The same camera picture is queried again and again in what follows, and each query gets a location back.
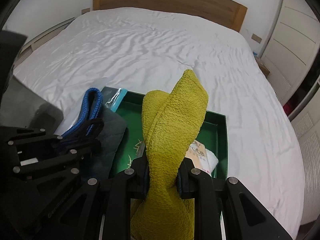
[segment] yellow cloth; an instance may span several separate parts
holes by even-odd
[[[170,94],[150,91],[142,105],[142,130],[150,170],[146,200],[131,206],[131,235],[136,240],[192,240],[194,201],[182,200],[178,168],[199,133],[208,94],[186,70]]]

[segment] green box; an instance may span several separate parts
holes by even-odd
[[[121,142],[113,160],[110,177],[130,167],[137,156],[136,144],[143,141],[141,111],[144,95],[127,92],[117,109],[128,124],[128,134]],[[206,112],[204,123],[196,138],[197,141],[212,151],[218,158],[219,164],[212,172],[212,177],[227,179],[228,169],[228,140],[226,117],[213,112]]]

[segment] white bed sheet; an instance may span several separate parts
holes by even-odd
[[[186,69],[208,92],[207,109],[227,118],[228,176],[239,178],[295,239],[305,185],[299,143],[239,33],[184,14],[92,11],[33,52],[14,75],[66,116],[101,77],[110,87],[171,92]]]

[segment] white wall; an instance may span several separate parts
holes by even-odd
[[[234,0],[248,7],[240,33],[253,51],[262,53],[274,28],[282,0]],[[92,8],[92,0],[21,0],[10,15],[5,28],[26,34],[31,40],[50,27],[81,14],[81,9]],[[252,34],[263,40],[259,44]]]

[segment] wooden headboard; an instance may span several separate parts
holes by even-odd
[[[195,15],[240,31],[247,7],[232,0],[93,0],[93,10],[136,7]]]

